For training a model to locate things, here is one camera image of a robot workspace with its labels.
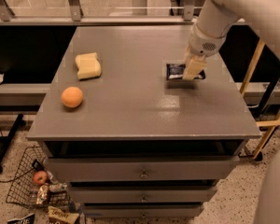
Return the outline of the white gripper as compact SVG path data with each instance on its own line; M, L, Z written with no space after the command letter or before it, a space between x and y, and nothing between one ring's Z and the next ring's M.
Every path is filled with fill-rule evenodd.
M185 51L185 70L182 78L193 80L207 66L205 57L218 53L226 40L226 32L208 34L194 24L189 31L189 44Z

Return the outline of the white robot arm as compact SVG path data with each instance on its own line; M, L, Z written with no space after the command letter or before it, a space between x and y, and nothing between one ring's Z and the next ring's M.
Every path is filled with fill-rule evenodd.
M280 61L280 0L205 0L189 31L185 80L193 80L206 67L205 59L218 52L240 19Z

